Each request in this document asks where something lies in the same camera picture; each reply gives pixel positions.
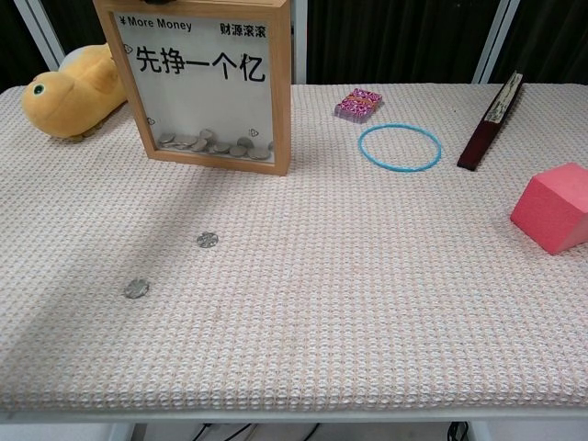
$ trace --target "blue ring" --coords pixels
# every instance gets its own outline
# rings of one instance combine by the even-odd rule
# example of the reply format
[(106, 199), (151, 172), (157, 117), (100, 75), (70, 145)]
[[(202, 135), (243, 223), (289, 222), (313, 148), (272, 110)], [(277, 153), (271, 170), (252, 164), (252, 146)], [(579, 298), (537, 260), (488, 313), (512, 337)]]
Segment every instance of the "blue ring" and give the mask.
[[(437, 147), (437, 153), (435, 155), (435, 159), (433, 159), (433, 161), (431, 161), (429, 164), (425, 164), (425, 165), (422, 165), (422, 166), (416, 167), (416, 168), (399, 167), (396, 165), (386, 164), (386, 163), (381, 162), (379, 159), (376, 159), (376, 157), (372, 156), (370, 153), (368, 153), (366, 151), (366, 148), (364, 147), (364, 138), (366, 138), (366, 136), (369, 133), (371, 133), (372, 131), (382, 130), (382, 129), (408, 129), (408, 130), (414, 130), (414, 131), (418, 131), (419, 133), (422, 133), (424, 136), (430, 138), (431, 141), (433, 141), (435, 143), (435, 145)], [(379, 124), (377, 126), (370, 127), (369, 129), (367, 129), (366, 131), (364, 131), (361, 134), (361, 136), (359, 137), (359, 140), (357, 141), (357, 144), (359, 145), (359, 151), (362, 152), (363, 155), (366, 156), (366, 158), (368, 158), (368, 160), (371, 161), (372, 163), (374, 163), (375, 165), (382, 167), (382, 168), (385, 168), (387, 170), (391, 170), (392, 172), (403, 172), (403, 173), (422, 172), (423, 170), (426, 170), (428, 168), (433, 167), (441, 159), (441, 151), (443, 150), (443, 148), (441, 147), (441, 142), (430, 131), (427, 131), (425, 129), (421, 129), (420, 127), (411, 126), (409, 124), (401, 124), (401, 123), (395, 123), (395, 122), (390, 122), (387, 124)]]

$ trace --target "yellow plush toy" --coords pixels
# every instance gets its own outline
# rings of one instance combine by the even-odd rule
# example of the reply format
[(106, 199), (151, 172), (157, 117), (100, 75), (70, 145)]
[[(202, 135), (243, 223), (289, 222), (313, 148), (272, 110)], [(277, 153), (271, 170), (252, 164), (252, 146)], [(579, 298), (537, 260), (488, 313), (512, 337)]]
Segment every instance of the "yellow plush toy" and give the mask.
[(23, 93), (22, 107), (39, 130), (79, 141), (125, 101), (106, 43), (83, 47), (58, 72), (36, 76)]

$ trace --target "coin pile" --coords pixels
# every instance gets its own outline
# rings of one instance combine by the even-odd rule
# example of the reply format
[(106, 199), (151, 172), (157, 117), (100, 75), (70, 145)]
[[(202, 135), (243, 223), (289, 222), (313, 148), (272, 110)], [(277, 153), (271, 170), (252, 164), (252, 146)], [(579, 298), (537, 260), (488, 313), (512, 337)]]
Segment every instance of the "coin pile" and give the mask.
[(198, 136), (164, 133), (159, 138), (161, 149), (177, 149), (193, 153), (228, 154), (233, 158), (245, 158), (256, 161), (264, 161), (271, 156), (274, 143), (270, 142), (267, 147), (255, 146), (249, 138), (242, 137), (236, 144), (219, 142), (212, 130), (204, 129)]

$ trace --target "pink sponge block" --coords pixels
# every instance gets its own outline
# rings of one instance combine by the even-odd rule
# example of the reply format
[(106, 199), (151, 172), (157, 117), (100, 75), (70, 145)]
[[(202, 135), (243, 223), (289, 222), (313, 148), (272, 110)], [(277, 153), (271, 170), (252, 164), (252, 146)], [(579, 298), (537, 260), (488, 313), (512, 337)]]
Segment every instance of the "pink sponge block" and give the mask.
[(588, 169), (570, 163), (533, 176), (511, 221), (550, 254), (588, 242)]

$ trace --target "pink patterned box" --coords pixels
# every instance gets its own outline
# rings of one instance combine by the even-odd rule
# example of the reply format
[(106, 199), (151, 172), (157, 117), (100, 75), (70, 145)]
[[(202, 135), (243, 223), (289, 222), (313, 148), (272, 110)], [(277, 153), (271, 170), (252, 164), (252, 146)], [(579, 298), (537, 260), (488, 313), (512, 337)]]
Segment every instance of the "pink patterned box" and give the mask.
[(334, 108), (336, 117), (363, 123), (381, 104), (382, 95), (356, 89)]

